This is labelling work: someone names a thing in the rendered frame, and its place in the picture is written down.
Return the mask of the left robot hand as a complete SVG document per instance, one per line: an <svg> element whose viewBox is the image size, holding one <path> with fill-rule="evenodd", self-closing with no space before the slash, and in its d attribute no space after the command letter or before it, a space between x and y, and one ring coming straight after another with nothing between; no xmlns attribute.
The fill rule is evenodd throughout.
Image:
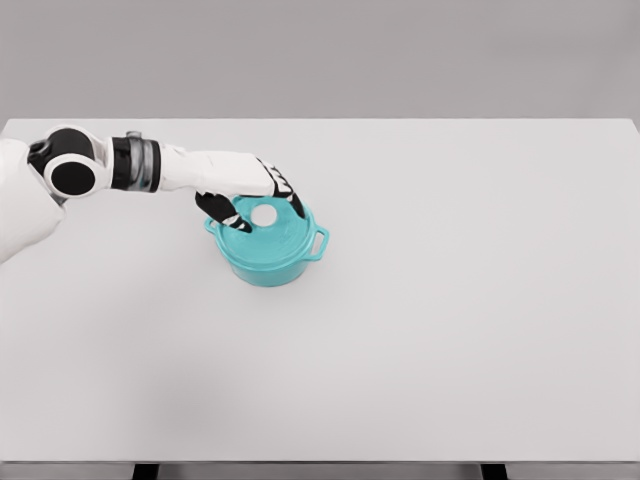
<svg viewBox="0 0 640 480"><path fill-rule="evenodd" d="M198 152L200 162L195 203L217 223L251 233L253 228L236 210L235 197L284 199L301 219L304 206L289 181L274 165L251 153Z"/></svg>

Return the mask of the teal pot lid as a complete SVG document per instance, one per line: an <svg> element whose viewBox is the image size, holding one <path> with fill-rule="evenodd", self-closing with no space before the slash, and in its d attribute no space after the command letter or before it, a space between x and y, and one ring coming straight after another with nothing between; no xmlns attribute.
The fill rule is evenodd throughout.
<svg viewBox="0 0 640 480"><path fill-rule="evenodd" d="M284 198L236 197L232 203L250 223L252 231L246 233L223 224L214 226L217 246L230 262L252 270L272 270L302 255L314 222L311 209L305 203L304 218ZM254 210L264 205L276 212L275 221L267 226L252 222Z"/></svg>

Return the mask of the teal pot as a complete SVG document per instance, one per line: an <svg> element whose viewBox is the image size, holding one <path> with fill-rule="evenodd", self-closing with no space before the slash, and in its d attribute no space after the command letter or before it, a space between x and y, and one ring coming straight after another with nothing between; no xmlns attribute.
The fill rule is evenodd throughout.
<svg viewBox="0 0 640 480"><path fill-rule="evenodd" d="M313 214L312 218L314 222L312 225L311 238L308 245L303 248L302 255L296 260L289 261L284 266L279 266L272 270L252 270L244 268L241 265L233 264L223 256L217 246L214 226L219 223L208 218L204 221L204 228L213 235L222 257L228 262L231 270L238 278L255 286L277 287L296 280L304 273L309 263L322 259L329 243L330 234L327 229L319 226L315 222Z"/></svg>

